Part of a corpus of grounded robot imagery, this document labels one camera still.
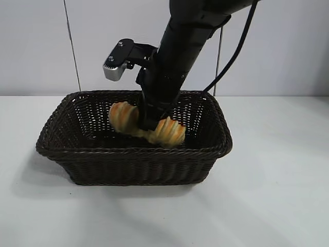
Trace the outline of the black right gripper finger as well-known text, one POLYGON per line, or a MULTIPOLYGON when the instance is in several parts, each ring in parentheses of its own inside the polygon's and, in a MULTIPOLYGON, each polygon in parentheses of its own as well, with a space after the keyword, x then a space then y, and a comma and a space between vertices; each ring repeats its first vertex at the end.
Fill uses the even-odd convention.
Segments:
POLYGON ((168 116, 168 112, 170 110, 170 104, 163 104, 156 108, 157 110, 157 118, 164 119, 168 116))
POLYGON ((139 127, 142 130, 155 130, 157 127, 157 121, 155 119, 156 108, 141 101, 139 103, 139 127))

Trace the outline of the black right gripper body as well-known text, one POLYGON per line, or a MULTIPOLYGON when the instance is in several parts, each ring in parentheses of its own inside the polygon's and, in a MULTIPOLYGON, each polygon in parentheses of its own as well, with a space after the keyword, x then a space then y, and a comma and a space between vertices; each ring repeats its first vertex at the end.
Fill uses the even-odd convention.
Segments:
POLYGON ((141 109, 166 109, 177 100, 195 60, 195 49, 142 49, 136 82, 141 86, 141 109))

